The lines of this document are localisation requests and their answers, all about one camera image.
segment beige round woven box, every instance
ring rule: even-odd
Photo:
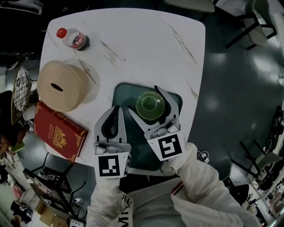
[[[87,94],[86,74],[76,66],[49,61],[41,69],[37,82],[39,97],[50,108],[68,112],[79,106]]]

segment white marble table top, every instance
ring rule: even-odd
[[[75,51],[56,37],[59,28],[77,28],[91,46]],[[89,130],[76,162],[94,165],[94,126],[112,104],[121,82],[137,83],[179,94],[181,130],[187,141],[197,106],[205,51],[205,27],[187,17],[153,10],[108,8],[52,20],[47,28],[40,68],[51,60],[76,65],[91,75],[95,99],[64,113]],[[63,157],[47,145],[50,153]]]

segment black and white square marker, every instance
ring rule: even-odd
[[[178,140],[178,135],[168,136],[158,139],[162,158],[168,158],[182,153],[181,145]]]
[[[127,172],[128,172],[129,164],[130,164],[130,156],[127,157],[127,162],[126,162],[126,167],[125,167],[124,175],[126,175]]]
[[[118,155],[99,156],[100,176],[119,176]]]

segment green glass cup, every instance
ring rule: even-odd
[[[153,121],[165,111],[165,100],[157,92],[146,92],[138,98],[136,110],[140,117]]]

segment gold emblem on book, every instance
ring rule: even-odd
[[[81,141],[81,137],[78,136],[77,134],[75,134],[75,136],[77,137],[76,145],[77,145],[77,147],[79,147],[80,141]]]
[[[67,144],[66,139],[64,138],[65,134],[62,132],[58,126],[55,127],[54,136],[53,136],[53,144],[56,147],[63,148]]]
[[[36,110],[35,110],[35,114],[37,114],[37,112],[41,109],[41,107],[39,105],[36,106]]]
[[[75,158],[76,158],[76,155],[74,154],[74,155],[72,155],[71,158],[68,158],[68,160],[70,160],[71,162],[74,162]]]

